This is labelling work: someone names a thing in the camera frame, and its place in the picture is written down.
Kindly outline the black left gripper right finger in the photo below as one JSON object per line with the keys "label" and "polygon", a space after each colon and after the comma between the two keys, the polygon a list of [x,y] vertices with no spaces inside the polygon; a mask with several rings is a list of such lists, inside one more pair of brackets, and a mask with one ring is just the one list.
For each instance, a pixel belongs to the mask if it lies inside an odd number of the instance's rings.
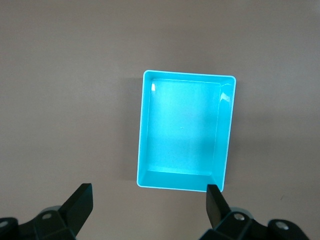
{"label": "black left gripper right finger", "polygon": [[206,189],[206,212],[211,224],[199,240],[310,240],[295,223],[272,219],[257,222],[241,208],[231,208],[217,185]]}

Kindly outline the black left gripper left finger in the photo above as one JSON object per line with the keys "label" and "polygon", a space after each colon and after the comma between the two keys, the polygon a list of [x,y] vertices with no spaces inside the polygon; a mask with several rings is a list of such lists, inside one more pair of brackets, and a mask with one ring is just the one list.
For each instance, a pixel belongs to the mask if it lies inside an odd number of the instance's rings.
{"label": "black left gripper left finger", "polygon": [[77,240],[93,206],[92,184],[83,183],[64,204],[45,208],[26,223],[0,218],[0,240]]}

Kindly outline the blue plastic box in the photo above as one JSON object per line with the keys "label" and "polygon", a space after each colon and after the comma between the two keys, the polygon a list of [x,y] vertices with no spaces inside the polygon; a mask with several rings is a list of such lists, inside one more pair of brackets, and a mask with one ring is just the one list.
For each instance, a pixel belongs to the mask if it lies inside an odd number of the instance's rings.
{"label": "blue plastic box", "polygon": [[139,187],[224,189],[236,78],[147,70],[142,79]]}

